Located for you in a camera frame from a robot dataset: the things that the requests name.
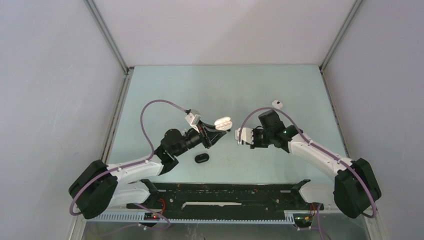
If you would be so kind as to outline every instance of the enclosure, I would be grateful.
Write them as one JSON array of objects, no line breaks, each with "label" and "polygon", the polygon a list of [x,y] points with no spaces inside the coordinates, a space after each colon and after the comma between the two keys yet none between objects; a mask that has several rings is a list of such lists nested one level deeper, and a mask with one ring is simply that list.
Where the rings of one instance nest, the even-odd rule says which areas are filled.
[{"label": "enclosure", "polygon": [[[1,239],[320,239],[318,219],[330,239],[421,239],[423,7],[417,0],[3,1]],[[145,105],[157,99],[197,110],[208,124],[231,117],[232,128],[212,147],[178,155],[151,182],[240,186],[258,198],[278,186],[275,209],[178,219],[170,216],[179,200],[161,198],[163,209],[153,210],[170,218],[165,230],[145,229],[156,220],[125,205],[92,219],[69,215],[68,189],[92,161],[148,156],[142,126],[154,148],[167,130],[190,129],[186,114],[165,103],[146,108],[141,124]],[[238,144],[245,118],[273,101],[314,142],[369,161],[382,192],[375,218],[349,218],[334,204],[319,216],[312,212],[319,205],[278,210],[303,180],[334,180],[298,155]],[[245,126],[263,128],[261,113]],[[195,162],[205,153],[208,161]],[[206,206],[188,208],[232,213],[222,204],[204,213]],[[313,219],[312,228],[296,227],[300,218]]]}]

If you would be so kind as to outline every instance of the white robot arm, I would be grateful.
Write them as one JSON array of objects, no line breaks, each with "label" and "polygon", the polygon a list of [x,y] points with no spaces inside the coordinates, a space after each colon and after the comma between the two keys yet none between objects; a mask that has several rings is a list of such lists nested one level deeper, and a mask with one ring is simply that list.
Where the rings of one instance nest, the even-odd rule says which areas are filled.
[{"label": "white robot arm", "polygon": [[[239,128],[235,131],[238,144],[249,145],[251,149],[268,148],[269,145],[274,145],[289,154],[307,160],[334,182],[334,185],[328,185],[304,181],[302,186],[298,186],[298,192],[305,202],[336,205],[351,218],[356,218],[370,206],[370,201],[358,179],[348,171],[345,165],[340,164],[340,161],[355,170],[365,182],[374,201],[381,197],[377,180],[366,160],[360,158],[355,161],[348,157],[340,157],[312,141],[302,130],[299,133],[293,125],[285,127],[274,110],[262,113],[259,115],[259,120],[261,128],[244,127],[242,130]],[[339,160],[335,161],[331,156],[337,156]]]},{"label": "white robot arm", "polygon": [[168,130],[149,160],[146,156],[107,165],[101,160],[93,161],[69,188],[72,198],[97,175],[117,170],[99,178],[77,199],[76,205],[83,216],[92,219],[110,207],[130,203],[143,203],[149,207],[155,203],[158,190],[145,178],[169,172],[178,164],[176,157],[199,144],[207,149],[212,147],[233,125],[229,117],[218,119],[215,125],[202,122],[200,117],[198,111],[189,110],[185,119],[192,128],[184,135],[178,129]]}]

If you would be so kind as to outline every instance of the cable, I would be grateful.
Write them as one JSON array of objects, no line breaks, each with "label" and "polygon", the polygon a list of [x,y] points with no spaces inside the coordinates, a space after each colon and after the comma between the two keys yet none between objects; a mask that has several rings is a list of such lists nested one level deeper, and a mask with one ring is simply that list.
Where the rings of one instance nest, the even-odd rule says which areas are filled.
[{"label": "cable", "polygon": [[296,125],[295,121],[293,121],[293,119],[287,115],[285,112],[283,112],[280,109],[277,108],[273,108],[273,107],[260,107],[254,111],[252,111],[247,117],[246,119],[243,121],[243,123],[241,124],[240,127],[240,131],[238,133],[238,140],[240,141],[242,139],[242,131],[243,128],[246,124],[246,122],[249,120],[249,118],[255,114],[256,112],[259,111],[263,111],[263,110],[274,110],[277,111],[279,113],[281,113],[282,115],[284,115],[290,122],[291,124],[293,124],[294,128],[296,129],[296,131],[299,133],[299,135],[302,137],[302,139],[307,142],[308,144],[310,144],[311,146],[313,146],[314,148],[320,150],[321,152],[327,154],[328,156],[330,156],[332,159],[334,159],[335,161],[339,162],[340,164],[342,164],[343,166],[346,167],[347,170],[349,170],[349,172],[351,172],[355,178],[358,180],[359,184],[362,186],[363,190],[365,191],[366,196],[368,197],[369,203],[371,204],[371,208],[372,208],[372,215],[368,215],[366,213],[362,213],[362,215],[364,215],[367,218],[373,219],[376,217],[377,215],[377,206],[376,206],[376,202],[374,201],[373,197],[371,196],[370,190],[368,190],[368,187],[365,185],[365,182],[362,180],[362,178],[355,172],[355,170],[353,168],[351,168],[351,166],[349,166],[347,163],[345,163],[344,161],[341,161],[339,157],[337,157],[336,155],[332,154],[331,152],[325,150],[324,148],[316,145],[315,143],[311,142],[311,140],[307,139],[305,137],[305,135],[302,133],[302,131],[300,130],[300,128]]},{"label": "cable", "polygon": [[160,211],[160,214],[164,214],[164,211],[165,211],[165,207],[167,206],[166,204],[165,204],[165,200],[163,199],[163,198],[159,198],[159,200],[157,200],[158,202],[161,202],[162,203],[162,205],[163,205],[163,207],[162,207],[162,211]]},{"label": "cable", "polygon": [[321,237],[321,240],[324,240],[324,230],[321,228],[321,223],[320,223],[320,208],[323,204],[320,203],[318,204],[318,209],[316,210],[316,221],[318,223],[318,231],[319,231],[319,236]]},{"label": "cable", "polygon": [[315,205],[313,203],[310,204],[311,210],[309,211],[309,217],[313,218],[315,216]]},{"label": "cable", "polygon": [[[126,165],[122,165],[120,168],[121,169],[125,169],[125,168],[129,168],[129,167],[132,167],[132,166],[135,166],[135,165],[138,165],[138,164],[142,164],[142,163],[144,163],[144,162],[146,162],[146,161],[148,161],[148,160],[150,160],[152,157],[153,157],[153,155],[155,154],[155,148],[153,147],[153,144],[152,144],[152,141],[150,141],[150,139],[149,139],[149,136],[147,135],[147,133],[146,133],[146,130],[145,130],[145,127],[144,127],[144,125],[143,125],[143,115],[144,115],[144,112],[145,112],[145,110],[146,110],[146,108],[149,106],[149,105],[151,105],[151,104],[154,104],[154,103],[167,103],[167,104],[170,104],[170,105],[172,105],[172,106],[174,106],[175,108],[177,108],[177,109],[179,109],[180,111],[182,111],[182,112],[186,112],[186,110],[184,109],[184,108],[182,108],[182,107],[180,107],[180,106],[178,106],[178,105],[176,105],[175,103],[173,103],[173,102],[171,102],[171,101],[168,101],[168,100],[163,100],[163,99],[157,99],[157,100],[153,100],[153,101],[150,101],[150,102],[148,102],[144,107],[143,107],[143,109],[141,110],[141,114],[140,114],[140,125],[141,125],[141,130],[142,130],[142,132],[143,132],[143,134],[144,134],[144,137],[146,138],[146,140],[147,140],[147,142],[148,142],[148,144],[150,145],[150,149],[151,149],[151,153],[150,153],[150,155],[147,157],[147,158],[145,158],[145,159],[143,159],[143,160],[140,160],[140,161],[137,161],[137,162],[133,162],[133,163],[129,163],[129,164],[126,164]],[[78,215],[80,215],[81,214],[81,212],[74,212],[74,205],[75,205],[75,203],[77,202],[77,200],[78,200],[78,198],[81,196],[81,194],[91,185],[91,184],[93,184],[95,181],[97,181],[98,179],[100,179],[101,177],[103,177],[103,176],[105,176],[106,174],[109,174],[109,173],[112,173],[112,172],[114,172],[114,171],[117,171],[119,169],[119,167],[114,167],[114,168],[112,168],[112,169],[109,169],[109,170],[107,170],[107,171],[104,171],[104,172],[102,172],[102,173],[100,173],[99,175],[97,175],[97,176],[95,176],[95,177],[93,177],[93,179],[91,179],[90,181],[88,181],[79,191],[78,191],[78,193],[75,195],[75,197],[72,199],[72,202],[70,203],[70,206],[69,206],[69,213],[72,215],[72,216],[78,216]],[[168,223],[168,225],[166,226],[166,227],[155,227],[155,228],[153,228],[153,227],[148,227],[148,226],[144,226],[145,228],[149,228],[149,229],[155,229],[155,230],[162,230],[162,229],[166,229],[166,228],[168,228],[170,225],[171,225],[171,223],[170,223],[170,221],[166,218],[166,217],[164,217],[162,214],[160,214],[160,213],[158,213],[158,212],[155,212],[155,211],[152,211],[152,210],[150,210],[150,209],[148,209],[148,208],[146,208],[145,206],[142,206],[141,204],[139,204],[139,203],[133,203],[134,205],[136,205],[136,206],[138,206],[138,207],[140,207],[140,208],[142,208],[142,209],[144,209],[144,210],[146,210],[146,211],[148,211],[148,212],[150,212],[150,213],[152,213],[152,214],[154,214],[154,215],[158,215],[159,217],[161,217],[161,218],[163,218],[167,223]],[[119,228],[119,229],[117,229],[117,230],[115,230],[115,231],[113,231],[113,232],[111,232],[111,233],[115,233],[115,232],[117,232],[117,231],[120,231],[120,230],[122,230],[122,229],[126,229],[126,228],[129,228],[129,227],[133,227],[133,226],[135,226],[135,224],[130,224],[130,225],[127,225],[127,226],[124,226],[124,227],[121,227],[121,228]]]}]

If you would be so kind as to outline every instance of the metal frame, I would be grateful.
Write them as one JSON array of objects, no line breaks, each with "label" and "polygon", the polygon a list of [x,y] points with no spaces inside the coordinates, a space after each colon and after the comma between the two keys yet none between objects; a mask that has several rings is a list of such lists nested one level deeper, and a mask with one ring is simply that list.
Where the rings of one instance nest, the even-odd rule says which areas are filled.
[{"label": "metal frame", "polygon": [[383,225],[380,214],[377,213],[377,216],[374,219],[365,218],[365,224],[368,229],[370,240],[388,240],[389,237],[386,232],[386,228]]},{"label": "metal frame", "polygon": [[330,102],[332,114],[334,115],[334,120],[337,125],[338,134],[340,135],[341,143],[343,144],[344,153],[346,153],[346,157],[350,157],[348,146],[346,145],[346,141],[345,141],[345,138],[343,137],[343,132],[340,127],[339,116],[337,115],[337,111],[336,111],[336,108],[334,107],[333,100],[329,91],[329,87],[327,85],[325,72],[321,71],[321,77],[322,77],[322,82],[324,83],[325,92],[327,93],[328,101]]},{"label": "metal frame", "polygon": [[98,28],[100,29],[101,34],[104,37],[104,40],[106,41],[107,45],[109,45],[110,49],[113,52],[113,55],[115,55],[116,60],[119,62],[120,67],[122,68],[122,71],[124,74],[128,72],[128,66],[124,61],[124,58],[121,55],[121,52],[118,49],[118,46],[114,40],[114,38],[111,35],[111,32],[108,29],[108,26],[105,23],[105,20],[103,19],[102,15],[100,14],[99,9],[97,8],[97,5],[94,0],[84,0],[85,4],[87,5],[88,10],[90,11],[92,17],[94,18],[95,23],[97,24]]},{"label": "metal frame", "polygon": [[362,6],[362,3],[365,0],[355,0],[354,4],[352,5],[352,8],[349,11],[349,14],[347,15],[346,19],[343,22],[343,25],[341,25],[340,30],[338,31],[333,43],[331,44],[330,49],[328,50],[327,54],[324,57],[324,60],[322,61],[319,68],[321,69],[321,72],[324,72],[326,67],[328,66],[331,58],[333,57],[335,51],[337,50],[341,40],[345,36],[346,32],[348,31],[349,26],[351,25],[353,19],[355,18],[356,14],[358,13],[358,10]]},{"label": "metal frame", "polygon": [[130,68],[128,73],[123,76],[123,81],[119,89],[118,98],[110,120],[109,129],[103,144],[103,152],[100,155],[102,162],[106,163],[109,159],[112,146],[115,140],[115,133],[120,121],[121,113],[124,108],[125,99],[127,97],[128,88],[130,87],[131,78],[133,77],[134,68]]},{"label": "metal frame", "polygon": [[66,240],[81,240],[83,239],[84,229],[86,228],[87,221],[82,215],[73,217],[73,229],[68,234]]}]

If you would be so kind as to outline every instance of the small white object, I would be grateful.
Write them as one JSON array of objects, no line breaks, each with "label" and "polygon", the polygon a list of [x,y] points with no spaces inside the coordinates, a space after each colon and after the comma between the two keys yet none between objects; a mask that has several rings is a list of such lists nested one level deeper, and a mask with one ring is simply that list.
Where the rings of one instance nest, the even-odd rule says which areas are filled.
[{"label": "small white object", "polygon": [[190,126],[199,133],[198,123],[200,120],[200,113],[194,109],[191,109],[190,112],[185,116],[185,120]]},{"label": "small white object", "polygon": [[322,203],[336,206],[334,202],[334,185],[309,181],[299,190],[300,196],[307,203]]},{"label": "small white object", "polygon": [[283,108],[283,103],[280,100],[274,100],[271,103],[272,107],[275,109],[282,109]]},{"label": "small white object", "polygon": [[253,129],[248,127],[243,127],[241,131],[241,139],[239,139],[240,128],[235,131],[235,140],[237,140],[237,145],[241,145],[242,142],[253,144]]},{"label": "small white object", "polygon": [[231,129],[231,127],[233,126],[233,122],[231,122],[231,117],[229,116],[225,116],[225,117],[221,117],[217,119],[214,124],[215,124],[215,129],[221,130],[221,131],[227,131]]},{"label": "small white object", "polygon": [[124,184],[115,189],[108,208],[128,203],[143,203],[149,197],[149,188],[141,181]]}]

